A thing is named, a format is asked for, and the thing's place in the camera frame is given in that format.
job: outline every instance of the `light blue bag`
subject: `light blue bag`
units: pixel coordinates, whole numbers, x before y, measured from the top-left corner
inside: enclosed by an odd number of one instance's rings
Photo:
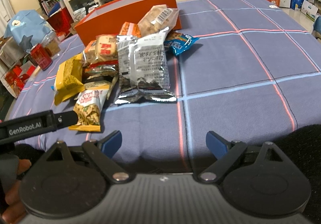
[[[4,38],[12,36],[27,53],[44,37],[54,31],[51,25],[36,10],[19,11],[7,24]]]

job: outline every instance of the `gray ribbed surface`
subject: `gray ribbed surface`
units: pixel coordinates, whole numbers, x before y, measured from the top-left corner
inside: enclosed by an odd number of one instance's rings
[[[197,183],[189,174],[166,176],[140,174],[131,183],[114,185],[101,204],[81,216],[67,220],[42,220],[28,216],[21,222],[21,224],[53,223],[311,224],[301,215],[279,220],[245,215],[232,208],[214,185]]]

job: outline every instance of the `floor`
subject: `floor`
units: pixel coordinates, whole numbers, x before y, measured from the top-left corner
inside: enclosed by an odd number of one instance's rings
[[[290,17],[292,17],[296,22],[298,22],[301,26],[303,26],[307,31],[310,32],[312,26],[313,26],[313,21],[309,19],[306,15],[301,13],[301,11],[295,11],[290,8],[282,8],[282,10],[287,13]],[[9,115],[13,109],[14,104],[16,103],[16,99],[12,102],[12,105],[9,109],[9,112],[5,118],[5,120],[8,120]]]

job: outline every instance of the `blue snack bag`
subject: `blue snack bag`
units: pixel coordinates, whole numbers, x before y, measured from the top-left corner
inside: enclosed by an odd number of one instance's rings
[[[171,49],[174,55],[178,56],[184,51],[190,49],[197,40],[199,40],[198,37],[192,37],[190,35],[172,31],[168,34],[164,42],[164,47],[165,50]]]

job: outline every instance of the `human hand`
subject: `human hand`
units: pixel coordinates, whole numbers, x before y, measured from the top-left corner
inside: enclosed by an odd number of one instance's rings
[[[17,175],[28,170],[31,166],[29,160],[19,160]],[[2,214],[2,218],[9,224],[18,224],[25,216],[26,210],[20,200],[18,190],[21,181],[16,181],[13,187],[5,194],[5,201],[9,207]]]

